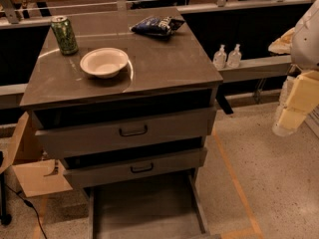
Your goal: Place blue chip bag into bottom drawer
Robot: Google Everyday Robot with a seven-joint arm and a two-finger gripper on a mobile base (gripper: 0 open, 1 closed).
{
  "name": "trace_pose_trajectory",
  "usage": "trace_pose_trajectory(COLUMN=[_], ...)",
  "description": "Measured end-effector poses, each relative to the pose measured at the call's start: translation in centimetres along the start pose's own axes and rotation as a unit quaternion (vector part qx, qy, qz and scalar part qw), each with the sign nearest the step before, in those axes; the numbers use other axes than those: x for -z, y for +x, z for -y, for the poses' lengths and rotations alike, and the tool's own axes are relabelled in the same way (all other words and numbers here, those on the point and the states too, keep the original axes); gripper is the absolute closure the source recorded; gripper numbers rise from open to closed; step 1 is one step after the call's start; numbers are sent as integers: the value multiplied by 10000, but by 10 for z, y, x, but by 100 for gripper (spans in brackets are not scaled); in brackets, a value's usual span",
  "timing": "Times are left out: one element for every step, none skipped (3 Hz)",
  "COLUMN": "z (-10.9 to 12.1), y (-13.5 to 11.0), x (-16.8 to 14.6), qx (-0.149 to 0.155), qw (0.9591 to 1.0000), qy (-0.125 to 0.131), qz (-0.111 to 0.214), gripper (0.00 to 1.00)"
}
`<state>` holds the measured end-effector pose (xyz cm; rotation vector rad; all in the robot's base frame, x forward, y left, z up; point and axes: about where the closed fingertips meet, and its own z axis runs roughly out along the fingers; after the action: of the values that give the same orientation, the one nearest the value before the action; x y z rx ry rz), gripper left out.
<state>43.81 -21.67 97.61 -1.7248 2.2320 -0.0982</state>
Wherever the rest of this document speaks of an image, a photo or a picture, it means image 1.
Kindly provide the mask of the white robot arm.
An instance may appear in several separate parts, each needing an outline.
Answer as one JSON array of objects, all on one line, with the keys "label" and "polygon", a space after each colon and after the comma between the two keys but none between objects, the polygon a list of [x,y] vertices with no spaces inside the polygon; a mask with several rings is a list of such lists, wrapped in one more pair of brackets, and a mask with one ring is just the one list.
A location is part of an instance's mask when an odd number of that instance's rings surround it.
[{"label": "white robot arm", "polygon": [[301,74],[283,84],[272,130],[290,135],[319,105],[319,0],[316,0],[296,26],[272,42],[268,50],[289,54],[292,66]]}]

